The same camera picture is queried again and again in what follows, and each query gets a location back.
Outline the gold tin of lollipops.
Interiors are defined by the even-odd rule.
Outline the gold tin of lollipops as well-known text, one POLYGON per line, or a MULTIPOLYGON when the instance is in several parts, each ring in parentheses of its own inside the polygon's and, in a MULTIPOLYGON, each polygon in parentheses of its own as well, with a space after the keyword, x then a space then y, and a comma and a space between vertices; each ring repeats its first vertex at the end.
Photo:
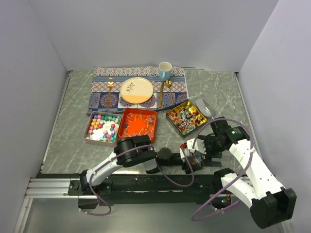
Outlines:
POLYGON ((207 118, 189 100, 170 109, 166 119, 182 139, 207 123, 207 118))

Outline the metal scoop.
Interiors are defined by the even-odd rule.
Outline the metal scoop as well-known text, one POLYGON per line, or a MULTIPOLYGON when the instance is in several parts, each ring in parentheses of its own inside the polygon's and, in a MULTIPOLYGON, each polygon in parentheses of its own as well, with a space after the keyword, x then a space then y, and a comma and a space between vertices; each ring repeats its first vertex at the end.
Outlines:
POLYGON ((209 119, 214 119, 215 117, 215 111, 214 109, 204 100, 204 99, 198 99, 195 101, 195 104, 198 108, 198 110, 209 119))

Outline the orange tin of lollipops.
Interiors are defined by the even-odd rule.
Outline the orange tin of lollipops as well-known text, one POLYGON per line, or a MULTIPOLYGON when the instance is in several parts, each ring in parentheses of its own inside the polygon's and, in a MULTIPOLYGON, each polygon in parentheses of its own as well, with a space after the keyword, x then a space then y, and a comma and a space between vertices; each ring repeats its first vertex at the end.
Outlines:
POLYGON ((126 108, 118 129, 119 138, 147 135, 155 141, 157 112, 153 110, 126 108))

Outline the silver tin of star candies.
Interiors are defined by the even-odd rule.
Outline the silver tin of star candies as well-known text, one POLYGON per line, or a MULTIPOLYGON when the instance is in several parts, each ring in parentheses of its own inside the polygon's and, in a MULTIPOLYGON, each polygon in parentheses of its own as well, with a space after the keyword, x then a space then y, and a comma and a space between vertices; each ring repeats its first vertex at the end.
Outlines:
POLYGON ((92 112, 83 139, 86 143, 114 147, 118 141, 118 131, 122 116, 105 112, 92 112))

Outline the clear jar lid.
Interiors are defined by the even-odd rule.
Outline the clear jar lid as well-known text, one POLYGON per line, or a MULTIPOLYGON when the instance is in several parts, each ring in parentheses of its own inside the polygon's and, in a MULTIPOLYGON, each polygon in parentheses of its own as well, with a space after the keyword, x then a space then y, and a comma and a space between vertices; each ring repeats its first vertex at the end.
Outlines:
POLYGON ((202 165, 202 161, 204 160, 204 155, 197 152, 193 154, 193 162, 196 162, 197 164, 202 165))

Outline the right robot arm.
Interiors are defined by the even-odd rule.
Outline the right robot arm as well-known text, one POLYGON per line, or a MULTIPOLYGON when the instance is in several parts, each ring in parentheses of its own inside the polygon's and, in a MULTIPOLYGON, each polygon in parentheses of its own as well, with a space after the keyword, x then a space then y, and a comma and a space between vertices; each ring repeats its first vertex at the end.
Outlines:
POLYGON ((216 171, 213 189, 220 194, 234 194, 250 209, 252 219, 261 229, 291 219, 296 193, 271 173, 255 150, 250 131, 242 125, 232 128, 224 117, 210 124, 215 137, 205 139, 206 152, 228 150, 243 168, 239 175, 229 168, 216 171))

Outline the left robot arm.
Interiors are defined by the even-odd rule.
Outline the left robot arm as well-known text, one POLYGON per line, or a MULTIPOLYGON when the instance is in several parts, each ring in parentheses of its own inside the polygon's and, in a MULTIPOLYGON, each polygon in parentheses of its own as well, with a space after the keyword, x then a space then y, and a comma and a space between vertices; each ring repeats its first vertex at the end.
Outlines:
POLYGON ((121 139, 107 158, 79 174, 79 189, 84 195, 91 195, 104 179, 123 167, 143 164, 147 173, 162 172, 160 162, 174 156, 169 148, 161 148, 156 152, 147 136, 121 139))

